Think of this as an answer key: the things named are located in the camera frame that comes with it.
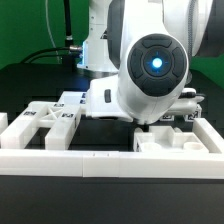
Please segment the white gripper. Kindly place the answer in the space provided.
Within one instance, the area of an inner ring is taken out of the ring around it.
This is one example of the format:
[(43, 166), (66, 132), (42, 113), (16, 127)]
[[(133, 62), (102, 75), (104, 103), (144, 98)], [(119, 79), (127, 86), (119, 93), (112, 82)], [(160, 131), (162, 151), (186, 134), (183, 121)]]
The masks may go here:
[[(124, 110), (118, 103), (118, 76), (95, 79), (90, 82), (86, 93), (86, 116), (94, 119), (118, 119), (125, 122), (143, 122), (143, 117)], [(163, 115), (177, 116), (192, 114), (197, 104), (204, 100), (204, 95), (193, 88), (184, 88), (180, 97), (166, 110), (160, 111), (166, 102), (150, 102), (150, 111), (146, 113), (147, 122), (157, 122)]]

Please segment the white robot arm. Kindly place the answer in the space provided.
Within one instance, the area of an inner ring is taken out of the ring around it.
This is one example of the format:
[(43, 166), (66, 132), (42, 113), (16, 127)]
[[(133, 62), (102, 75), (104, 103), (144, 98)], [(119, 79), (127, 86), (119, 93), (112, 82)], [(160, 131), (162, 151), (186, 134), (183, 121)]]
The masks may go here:
[(86, 114), (151, 124), (189, 115), (193, 57), (224, 54), (224, 0), (89, 0)]

